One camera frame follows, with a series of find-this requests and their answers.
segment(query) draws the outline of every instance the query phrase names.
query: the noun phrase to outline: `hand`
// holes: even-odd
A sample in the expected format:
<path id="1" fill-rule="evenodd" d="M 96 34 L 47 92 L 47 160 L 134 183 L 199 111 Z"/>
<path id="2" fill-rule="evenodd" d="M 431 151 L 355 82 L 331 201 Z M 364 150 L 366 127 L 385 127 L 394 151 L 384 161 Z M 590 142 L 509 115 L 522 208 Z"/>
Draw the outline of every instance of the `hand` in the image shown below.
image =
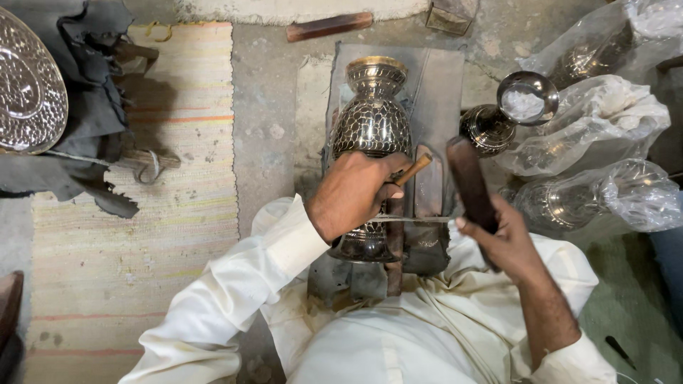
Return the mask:
<path id="1" fill-rule="evenodd" d="M 460 233 L 474 238 L 491 261 L 505 271 L 517 286 L 539 277 L 549 277 L 531 242 L 522 214 L 500 195 L 491 195 L 491 204 L 498 211 L 498 232 L 495 235 L 464 217 L 456 219 Z"/>
<path id="2" fill-rule="evenodd" d="M 341 155 L 305 204 L 308 218 L 327 243 L 375 217 L 386 199 L 400 199 L 403 190 L 385 184 L 413 164 L 402 153 L 369 159 L 362 152 Z"/>

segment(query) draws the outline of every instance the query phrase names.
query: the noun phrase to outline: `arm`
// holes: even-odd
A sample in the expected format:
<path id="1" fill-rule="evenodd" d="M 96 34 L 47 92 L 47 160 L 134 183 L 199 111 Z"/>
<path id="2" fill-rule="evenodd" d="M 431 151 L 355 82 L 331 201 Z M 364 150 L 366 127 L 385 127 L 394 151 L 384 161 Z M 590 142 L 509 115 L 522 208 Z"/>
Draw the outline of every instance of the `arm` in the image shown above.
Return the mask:
<path id="1" fill-rule="evenodd" d="M 403 155 L 343 155 L 305 206 L 297 195 L 262 208 L 255 222 L 267 223 L 209 262 L 173 298 L 161 325 L 143 333 L 145 354 L 120 384 L 205 384 L 236 374 L 238 332 L 247 331 L 259 307 L 277 301 L 278 291 L 330 241 L 376 215 L 381 202 L 400 190 L 384 181 L 409 165 Z"/>
<path id="2" fill-rule="evenodd" d="M 499 230 L 489 234 L 459 217 L 461 233 L 474 238 L 520 293 L 534 383 L 616 383 L 616 372 L 586 338 L 565 297 L 538 255 L 522 215 L 492 195 Z"/>

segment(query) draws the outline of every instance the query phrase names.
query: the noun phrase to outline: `man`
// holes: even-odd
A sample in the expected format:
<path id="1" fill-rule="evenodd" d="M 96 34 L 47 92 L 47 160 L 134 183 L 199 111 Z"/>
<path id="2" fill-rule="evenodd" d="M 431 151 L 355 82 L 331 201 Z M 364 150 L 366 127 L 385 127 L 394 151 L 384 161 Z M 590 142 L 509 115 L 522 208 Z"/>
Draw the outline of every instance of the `man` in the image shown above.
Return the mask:
<path id="1" fill-rule="evenodd" d="M 282 288 L 334 238 L 376 215 L 383 200 L 402 197 L 385 181 L 408 166 L 403 154 L 344 154 L 306 204 L 297 195 L 263 207 L 252 236 L 209 262 L 173 298 L 163 323 L 140 337 L 145 355 L 120 383 L 204 384 L 236 374 L 237 333 L 260 307 L 287 302 L 280 300 Z M 288 382 L 510 383 L 530 376 L 534 383 L 616 383 L 570 309 L 578 313 L 597 284 L 583 254 L 541 236 L 532 242 L 520 214 L 499 196 L 492 200 L 499 213 L 495 235 L 463 218 L 456 225 L 504 274 L 471 268 L 483 266 L 474 241 L 451 241 L 448 269 L 433 279 L 407 275 L 401 297 L 339 316 L 303 342 L 295 340 L 296 327 L 273 331 Z M 282 335 L 299 343 L 298 351 L 281 353 Z"/>

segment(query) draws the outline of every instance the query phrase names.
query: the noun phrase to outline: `dark cloth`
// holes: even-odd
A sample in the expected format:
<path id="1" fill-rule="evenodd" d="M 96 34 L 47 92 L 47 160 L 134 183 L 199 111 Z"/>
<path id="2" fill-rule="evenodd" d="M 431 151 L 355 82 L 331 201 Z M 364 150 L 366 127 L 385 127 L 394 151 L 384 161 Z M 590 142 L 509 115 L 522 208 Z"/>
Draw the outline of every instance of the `dark cloth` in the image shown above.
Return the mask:
<path id="1" fill-rule="evenodd" d="M 679 192 L 678 197 L 683 200 L 683 191 Z M 669 288 L 673 323 L 678 334 L 683 336 L 683 227 L 652 232 L 650 240 L 657 255 L 655 260 L 659 263 L 664 282 Z"/>
<path id="2" fill-rule="evenodd" d="M 0 0 L 0 6 L 28 25 L 59 66 L 69 100 L 66 128 L 51 148 L 75 156 L 116 162 L 128 120 L 113 45 L 133 18 L 120 0 Z M 83 192 L 106 212 L 131 218 L 139 210 L 104 181 L 108 167 L 49 154 L 0 154 L 0 195 L 25 196 L 52 191 L 59 201 Z"/>

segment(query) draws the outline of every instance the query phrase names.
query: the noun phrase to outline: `green mat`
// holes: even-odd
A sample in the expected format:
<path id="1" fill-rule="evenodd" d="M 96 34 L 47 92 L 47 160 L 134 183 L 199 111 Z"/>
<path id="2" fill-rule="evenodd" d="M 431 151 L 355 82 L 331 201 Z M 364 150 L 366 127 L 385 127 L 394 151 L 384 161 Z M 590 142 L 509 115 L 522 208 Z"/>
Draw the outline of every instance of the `green mat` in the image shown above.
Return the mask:
<path id="1" fill-rule="evenodd" d="M 666 286 L 647 235 L 613 236 L 583 251 L 600 284 L 579 322 L 604 358 L 639 384 L 654 383 L 654 379 L 683 383 L 683 341 L 673 329 Z M 617 339 L 638 370 L 607 345 L 604 338 L 608 335 Z M 620 376 L 619 382 L 632 381 Z"/>

